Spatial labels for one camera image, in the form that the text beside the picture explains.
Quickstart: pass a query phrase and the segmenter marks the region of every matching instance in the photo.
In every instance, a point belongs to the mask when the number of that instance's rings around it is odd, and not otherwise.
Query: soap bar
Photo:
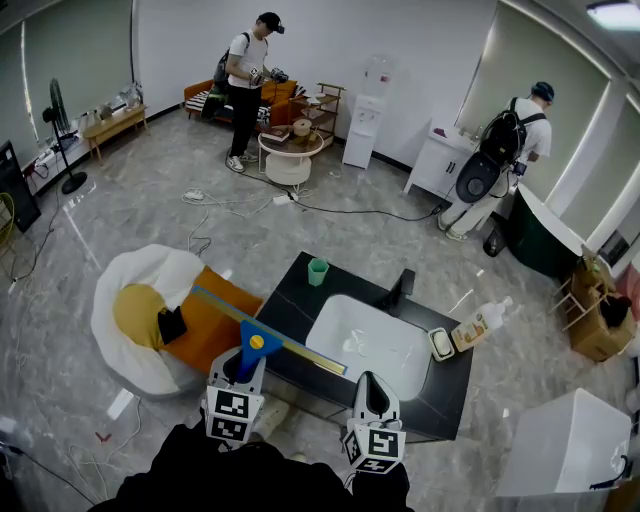
[[[451,353],[451,345],[449,344],[447,333],[442,331],[435,332],[433,335],[433,344],[441,356],[446,356]]]

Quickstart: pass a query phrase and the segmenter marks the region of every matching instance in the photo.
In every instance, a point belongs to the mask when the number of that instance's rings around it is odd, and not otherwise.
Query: orange cushion
[[[262,305],[261,299],[234,286],[209,267],[204,268],[193,284],[210,291],[247,315],[254,316]],[[187,332],[162,350],[192,368],[208,374],[216,357],[241,344],[240,324],[193,294],[187,296],[180,311]]]
[[[274,81],[269,81],[262,86],[262,100],[269,103],[269,105],[276,105],[283,101],[287,101],[293,96],[296,90],[295,80],[287,80],[283,84],[277,84]]]

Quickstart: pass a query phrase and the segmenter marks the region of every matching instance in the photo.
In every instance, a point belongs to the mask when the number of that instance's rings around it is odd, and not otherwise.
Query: green cup
[[[309,262],[309,284],[311,286],[320,286],[327,275],[329,264],[320,258],[313,258]]]

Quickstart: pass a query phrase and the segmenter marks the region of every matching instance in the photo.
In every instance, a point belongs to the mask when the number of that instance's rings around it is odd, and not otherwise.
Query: standing fan
[[[87,173],[78,172],[76,174],[73,174],[71,172],[71,169],[69,168],[67,156],[64,154],[60,132],[63,132],[65,134],[62,136],[62,138],[67,138],[69,137],[68,132],[70,127],[69,120],[67,119],[67,112],[64,109],[64,103],[62,103],[60,86],[58,85],[58,81],[55,78],[51,80],[51,84],[49,85],[49,92],[51,93],[51,106],[46,108],[44,112],[42,112],[42,119],[45,123],[51,123],[53,125],[53,131],[56,134],[58,147],[60,148],[60,153],[62,153],[64,165],[67,169],[67,172],[69,173],[69,179],[62,185],[62,193],[71,194],[72,192],[78,190],[82,186],[82,184],[87,181]]]

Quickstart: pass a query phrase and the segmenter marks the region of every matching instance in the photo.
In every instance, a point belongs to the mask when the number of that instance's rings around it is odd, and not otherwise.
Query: soap dispenser
[[[511,297],[505,297],[499,304],[488,302],[480,306],[475,313],[451,331],[451,337],[458,350],[464,352],[502,327],[502,315],[512,305]]]

